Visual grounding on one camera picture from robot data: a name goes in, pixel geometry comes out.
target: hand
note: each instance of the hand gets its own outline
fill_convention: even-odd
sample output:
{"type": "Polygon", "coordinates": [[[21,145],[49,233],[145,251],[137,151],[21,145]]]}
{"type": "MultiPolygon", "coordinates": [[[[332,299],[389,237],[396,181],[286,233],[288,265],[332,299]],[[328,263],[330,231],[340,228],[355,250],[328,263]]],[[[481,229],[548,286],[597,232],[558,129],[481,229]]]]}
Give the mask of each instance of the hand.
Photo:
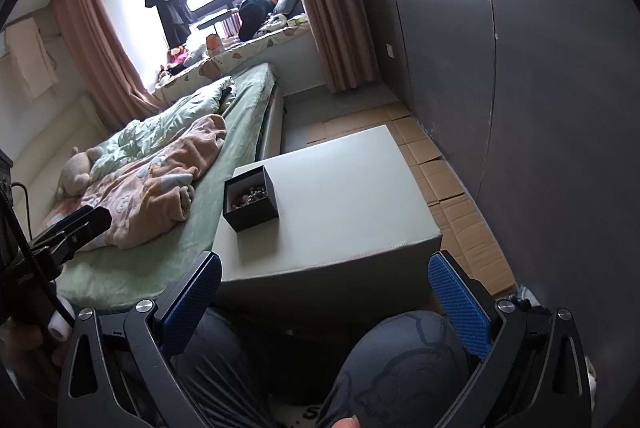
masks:
{"type": "MultiPolygon", "coordinates": [[[[9,363],[18,376],[33,379],[33,368],[26,357],[27,353],[40,347],[43,343],[40,329],[34,325],[14,324],[8,326],[8,334],[4,346],[9,363]]],[[[66,347],[68,343],[59,344],[51,354],[51,361],[62,368],[65,363],[66,347]]]]}
{"type": "Polygon", "coordinates": [[[332,428],[360,428],[360,422],[356,416],[348,419],[340,419],[332,428]]]}

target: dark gray wardrobe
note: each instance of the dark gray wardrobe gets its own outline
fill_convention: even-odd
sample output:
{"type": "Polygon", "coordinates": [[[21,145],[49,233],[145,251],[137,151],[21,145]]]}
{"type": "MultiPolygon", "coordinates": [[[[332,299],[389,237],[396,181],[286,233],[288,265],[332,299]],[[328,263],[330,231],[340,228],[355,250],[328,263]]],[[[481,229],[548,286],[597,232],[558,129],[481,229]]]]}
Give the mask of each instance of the dark gray wardrobe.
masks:
{"type": "Polygon", "coordinates": [[[364,5],[383,80],[476,198],[517,280],[574,313],[604,426],[640,376],[638,8],[364,5]]]}

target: floor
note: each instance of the floor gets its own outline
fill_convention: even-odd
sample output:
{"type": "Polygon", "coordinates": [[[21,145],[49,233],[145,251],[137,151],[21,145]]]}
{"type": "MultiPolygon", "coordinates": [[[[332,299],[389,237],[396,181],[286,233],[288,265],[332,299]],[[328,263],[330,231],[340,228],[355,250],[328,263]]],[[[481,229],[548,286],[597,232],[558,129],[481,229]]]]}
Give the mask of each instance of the floor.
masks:
{"type": "Polygon", "coordinates": [[[493,234],[435,144],[384,85],[334,95],[285,100],[283,153],[386,125],[442,231],[442,248],[498,295],[514,285],[493,234]]]}

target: pink blanket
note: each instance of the pink blanket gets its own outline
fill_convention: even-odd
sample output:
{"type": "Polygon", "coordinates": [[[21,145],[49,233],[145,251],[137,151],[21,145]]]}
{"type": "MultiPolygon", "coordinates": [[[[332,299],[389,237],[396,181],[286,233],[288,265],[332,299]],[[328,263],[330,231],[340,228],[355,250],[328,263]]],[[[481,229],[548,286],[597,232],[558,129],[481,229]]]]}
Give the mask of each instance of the pink blanket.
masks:
{"type": "Polygon", "coordinates": [[[198,180],[218,157],[226,137],[220,115],[206,115],[155,154],[110,173],[80,198],[56,204],[43,227],[80,206],[101,205],[111,212],[111,227],[81,251],[105,245],[129,249],[187,220],[198,180]]]}

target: white tabletop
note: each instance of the white tabletop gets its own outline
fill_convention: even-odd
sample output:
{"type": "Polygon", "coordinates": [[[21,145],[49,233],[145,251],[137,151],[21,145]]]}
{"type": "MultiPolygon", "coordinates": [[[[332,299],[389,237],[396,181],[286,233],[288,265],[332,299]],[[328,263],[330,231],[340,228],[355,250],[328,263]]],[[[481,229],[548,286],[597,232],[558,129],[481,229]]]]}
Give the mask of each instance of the white tabletop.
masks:
{"type": "Polygon", "coordinates": [[[264,165],[279,219],[236,233],[221,218],[223,281],[333,265],[438,239],[440,231],[385,126],[236,169],[264,165]]]}

